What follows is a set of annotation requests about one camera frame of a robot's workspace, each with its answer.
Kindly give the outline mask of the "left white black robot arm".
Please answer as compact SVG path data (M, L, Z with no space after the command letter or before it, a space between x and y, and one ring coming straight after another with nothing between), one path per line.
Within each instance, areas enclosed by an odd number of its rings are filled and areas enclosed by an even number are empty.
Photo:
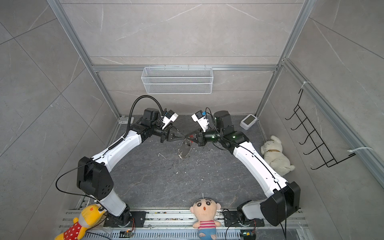
M173 126L178 116L172 110L161 114L156 109L147 108L111 146L91 158L79 160L77 187L96 199L115 225L127 226L131 214L130 207L115 192L110 172L124 156L153 135L160 137L161 142L183 140L185 136Z

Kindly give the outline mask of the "red-handled metal key ring holder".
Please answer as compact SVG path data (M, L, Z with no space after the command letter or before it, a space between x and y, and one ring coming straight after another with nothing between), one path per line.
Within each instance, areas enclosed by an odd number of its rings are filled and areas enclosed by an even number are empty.
M190 137L186 137L180 148L178 149L178 156L181 158L181 159L185 159L189 156L189 152L191 150L191 147L192 147L192 141L190 139Z

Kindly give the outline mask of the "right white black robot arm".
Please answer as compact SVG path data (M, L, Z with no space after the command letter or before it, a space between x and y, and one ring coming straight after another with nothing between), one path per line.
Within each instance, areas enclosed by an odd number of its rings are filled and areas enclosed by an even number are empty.
M289 183L267 164L249 138L235 130L228 111L218 111L213 115L198 111L192 119L200 129L187 134L186 138L200 147L208 142L220 143L245 165L264 191L265 200L248 201L238 207L242 220L264 219L276 227L299 210L299 185Z

